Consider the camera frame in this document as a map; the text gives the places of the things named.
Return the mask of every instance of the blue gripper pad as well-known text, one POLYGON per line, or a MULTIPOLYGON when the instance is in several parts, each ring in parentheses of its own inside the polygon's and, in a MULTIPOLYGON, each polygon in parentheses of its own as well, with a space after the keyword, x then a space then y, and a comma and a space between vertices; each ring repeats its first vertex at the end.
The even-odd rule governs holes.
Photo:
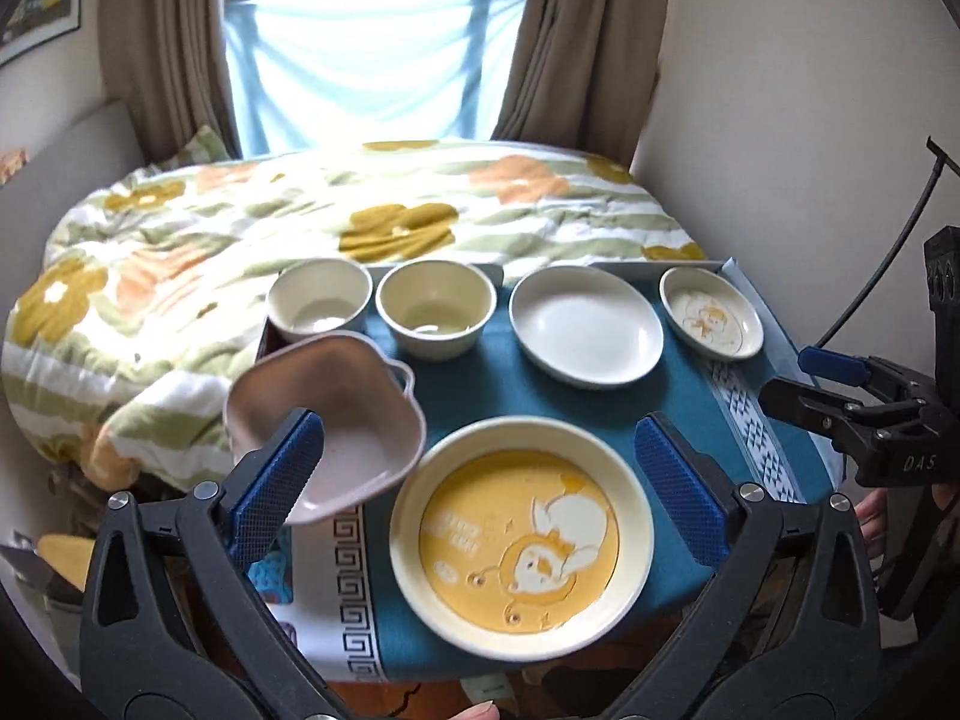
POLYGON ((870 368, 860 357, 808 346, 797 355, 797 365, 808 376, 819 376, 847 386, 864 386, 870 382, 870 368))
POLYGON ((730 555, 723 509, 649 416, 637 423, 634 452, 693 559, 717 569, 730 555))
POLYGON ((274 435, 260 451, 269 451, 274 445, 277 448, 260 474, 230 512, 227 552, 241 571, 270 549, 320 461, 323 421, 313 412, 304 412, 278 444, 274 435))

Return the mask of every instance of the finger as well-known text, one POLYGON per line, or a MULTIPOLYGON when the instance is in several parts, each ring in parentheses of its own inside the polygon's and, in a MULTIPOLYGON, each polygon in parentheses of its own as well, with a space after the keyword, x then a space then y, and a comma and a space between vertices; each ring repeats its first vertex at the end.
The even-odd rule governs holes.
POLYGON ((886 514, 880 514, 878 517, 874 517, 873 519, 864 522, 860 527, 860 532, 863 533, 863 541, 866 541, 867 545, 869 545, 871 541, 876 541, 877 538, 886 536, 886 514))
POLYGON ((960 485, 933 485, 933 502, 944 511, 957 493, 960 493, 960 485))
POLYGON ((464 709, 452 720, 500 720, 500 711, 496 708, 496 704, 493 704, 493 701, 488 701, 485 704, 477 704, 476 707, 464 709))
POLYGON ((867 544, 867 558, 869 560, 873 560, 875 557, 880 557, 886 551, 887 551, 886 536, 875 538, 873 541, 867 544))
POLYGON ((887 491, 885 488, 874 490, 860 503, 853 507, 856 512, 856 518, 863 522, 864 520, 876 517, 877 514, 885 511, 887 508, 887 491))

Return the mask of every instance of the picture frame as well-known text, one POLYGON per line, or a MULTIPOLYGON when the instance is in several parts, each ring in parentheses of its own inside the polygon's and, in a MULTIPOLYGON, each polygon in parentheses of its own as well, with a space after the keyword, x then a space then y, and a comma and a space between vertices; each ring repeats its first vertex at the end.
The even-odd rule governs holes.
POLYGON ((13 0, 0 12, 0 67, 80 28, 80 0, 13 0))

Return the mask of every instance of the pink bowl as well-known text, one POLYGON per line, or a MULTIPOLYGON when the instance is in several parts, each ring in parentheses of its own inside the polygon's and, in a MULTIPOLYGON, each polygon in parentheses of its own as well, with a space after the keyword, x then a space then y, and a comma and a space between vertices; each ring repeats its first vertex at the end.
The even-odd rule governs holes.
POLYGON ((400 482, 424 453, 426 420, 414 381, 409 367, 357 333, 288 346, 230 388, 224 426, 233 461, 265 445, 291 409, 310 409, 323 420, 323 458, 287 524, 316 522, 363 503, 400 482))

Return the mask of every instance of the bowl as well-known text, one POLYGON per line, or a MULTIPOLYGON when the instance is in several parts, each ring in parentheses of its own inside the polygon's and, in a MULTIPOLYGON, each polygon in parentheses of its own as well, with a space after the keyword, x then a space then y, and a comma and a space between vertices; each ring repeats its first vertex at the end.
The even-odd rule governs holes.
POLYGON ((384 276, 376 290, 376 309, 401 349, 441 362, 477 343, 496 309, 496 289, 472 265, 419 260, 384 276))
POLYGON ((309 260, 283 271, 267 293, 267 316, 289 343, 330 330, 362 330, 373 279, 362 265, 309 260))
POLYGON ((630 610, 653 528, 637 476, 606 443, 512 416, 464 427, 424 456, 395 503, 390 558, 439 637, 495 661, 546 661, 630 610))
POLYGON ((757 311, 717 274, 701 268, 672 268, 661 277, 659 293, 674 331, 707 357, 737 362, 763 348, 757 311))
POLYGON ((549 266, 521 279, 510 297, 510 322, 534 364, 584 389, 632 384, 664 352, 664 329, 650 302, 589 266, 549 266))
POLYGON ((323 456, 287 517, 304 525, 381 494, 424 453, 426 421, 414 374, 364 336, 337 331, 265 357, 234 382, 224 405, 233 461, 270 440, 291 410, 323 420, 323 456))

